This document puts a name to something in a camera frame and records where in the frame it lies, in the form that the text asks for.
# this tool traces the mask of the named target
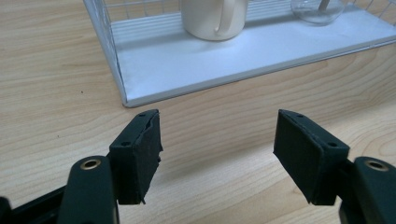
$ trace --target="wooden table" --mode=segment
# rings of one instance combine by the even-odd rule
[[[0,194],[12,206],[106,155],[139,112],[161,111],[163,161],[121,223],[339,223],[273,155],[279,108],[396,165],[396,44],[125,108],[80,0],[0,3]]]

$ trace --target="mug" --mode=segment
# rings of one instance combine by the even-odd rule
[[[182,0],[183,27],[205,40],[226,40],[245,26],[248,0]]]

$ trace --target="white mug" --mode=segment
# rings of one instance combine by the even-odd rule
[[[184,29],[206,40],[226,40],[245,26],[248,0],[182,0]]]

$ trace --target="wire grid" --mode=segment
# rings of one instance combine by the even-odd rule
[[[181,0],[104,0],[111,21],[125,21],[180,11]],[[348,0],[396,26],[396,0]]]

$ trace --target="white tray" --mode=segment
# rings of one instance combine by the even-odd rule
[[[85,1],[88,8],[96,0]],[[279,0],[249,2],[244,31],[223,42],[187,34],[179,13],[115,21],[110,27],[106,46],[101,43],[105,54],[106,48],[116,54],[107,60],[125,106],[396,42],[394,25],[353,4],[335,22],[314,26],[292,15],[290,1]]]

